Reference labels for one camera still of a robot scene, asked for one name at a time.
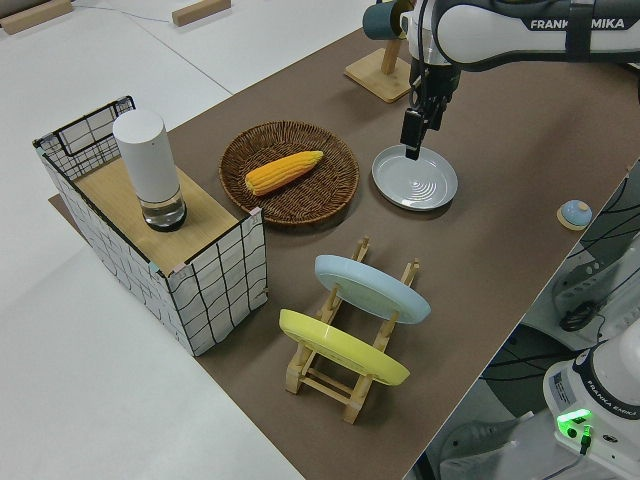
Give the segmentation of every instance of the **wooden base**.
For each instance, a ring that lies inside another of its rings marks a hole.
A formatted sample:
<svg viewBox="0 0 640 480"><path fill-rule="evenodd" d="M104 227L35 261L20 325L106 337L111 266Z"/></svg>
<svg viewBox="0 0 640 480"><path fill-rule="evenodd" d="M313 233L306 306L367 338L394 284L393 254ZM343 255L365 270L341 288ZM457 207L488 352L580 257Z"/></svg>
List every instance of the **wooden base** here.
<svg viewBox="0 0 640 480"><path fill-rule="evenodd" d="M411 66L401 58L396 58L394 68L389 68L389 59L385 59L385 53L387 57L389 56L389 48L376 50L352 63L345 68L344 73L385 102L393 103L410 90Z"/></svg>
<svg viewBox="0 0 640 480"><path fill-rule="evenodd" d="M238 223L237 219L178 169L187 219L175 232L157 232L142 217L127 169L118 158L75 181L82 192L144 255L168 275Z"/></svg>
<svg viewBox="0 0 640 480"><path fill-rule="evenodd" d="M351 258L358 262L362 262L368 249L369 238L364 237L358 243L358 247ZM411 285L418 268L420 268L420 264L417 259L407 264L401 281L405 285ZM334 288L329 293L329 296L323 303L322 308L316 314L315 318L321 322L331 325L333 319L338 313L338 308L341 303L342 299L337 296L337 288ZM387 348L387 344L389 343L389 338L391 337L391 333L396 325L397 318L398 314L396 313L389 320L383 321L380 329L378 330L373 346L381 352L384 352ZM360 410L362 410L365 400L367 399L373 379L370 376L360 375L353 388L344 385L343 383L312 367L316 353L316 351L311 350L303 344L298 344L298 349L287 366L287 373L285 377L286 390L296 394L303 383L305 385L309 385L319 392L322 392L334 400L344 404L345 407L342 419L347 423L353 424L356 421Z"/></svg>
<svg viewBox="0 0 640 480"><path fill-rule="evenodd" d="M0 25L9 35L35 27L41 23L73 11L71 0L51 0L0 19Z"/></svg>

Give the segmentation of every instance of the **gray plate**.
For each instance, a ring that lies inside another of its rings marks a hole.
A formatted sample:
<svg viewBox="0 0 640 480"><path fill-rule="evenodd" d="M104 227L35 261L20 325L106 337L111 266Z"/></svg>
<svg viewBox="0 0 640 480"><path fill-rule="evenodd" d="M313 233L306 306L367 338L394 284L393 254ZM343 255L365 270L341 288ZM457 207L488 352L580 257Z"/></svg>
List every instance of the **gray plate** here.
<svg viewBox="0 0 640 480"><path fill-rule="evenodd" d="M418 160L411 160L405 149L394 145L373 161L373 181L382 195L407 210L431 210L450 202L458 190L458 177L449 162L424 147Z"/></svg>

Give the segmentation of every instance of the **yellow plate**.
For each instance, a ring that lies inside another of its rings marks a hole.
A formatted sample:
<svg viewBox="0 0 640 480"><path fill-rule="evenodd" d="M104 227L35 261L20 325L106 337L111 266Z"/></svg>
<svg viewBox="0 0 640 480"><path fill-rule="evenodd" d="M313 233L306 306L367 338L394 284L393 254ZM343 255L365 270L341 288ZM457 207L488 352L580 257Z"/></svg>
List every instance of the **yellow plate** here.
<svg viewBox="0 0 640 480"><path fill-rule="evenodd" d="M280 310L280 328L323 357L385 385L400 385L409 376L409 370L389 355L307 315Z"/></svg>

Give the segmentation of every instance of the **white plate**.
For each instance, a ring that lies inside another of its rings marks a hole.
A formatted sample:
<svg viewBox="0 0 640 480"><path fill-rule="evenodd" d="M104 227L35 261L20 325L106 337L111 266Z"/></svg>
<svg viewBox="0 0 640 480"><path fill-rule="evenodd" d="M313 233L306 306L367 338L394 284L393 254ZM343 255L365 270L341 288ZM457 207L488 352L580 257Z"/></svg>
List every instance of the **white plate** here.
<svg viewBox="0 0 640 480"><path fill-rule="evenodd" d="M408 210L431 210L450 202L458 177L449 162L424 147L417 160L407 158L405 151L404 145L394 145L373 161L373 181L382 195Z"/></svg>
<svg viewBox="0 0 640 480"><path fill-rule="evenodd" d="M398 323L420 323L431 313L429 303L411 287L350 258L319 255L315 272L327 290L338 286L338 297L377 317L388 320L398 313Z"/></svg>

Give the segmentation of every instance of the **white bottle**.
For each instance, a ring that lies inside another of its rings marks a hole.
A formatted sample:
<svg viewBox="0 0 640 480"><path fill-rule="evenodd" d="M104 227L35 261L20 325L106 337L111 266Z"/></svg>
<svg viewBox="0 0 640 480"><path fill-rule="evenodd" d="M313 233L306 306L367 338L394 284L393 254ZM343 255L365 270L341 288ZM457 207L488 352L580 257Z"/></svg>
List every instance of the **white bottle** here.
<svg viewBox="0 0 640 480"><path fill-rule="evenodd" d="M113 136L149 227L177 230L187 207L162 118L148 110L130 110L116 118Z"/></svg>

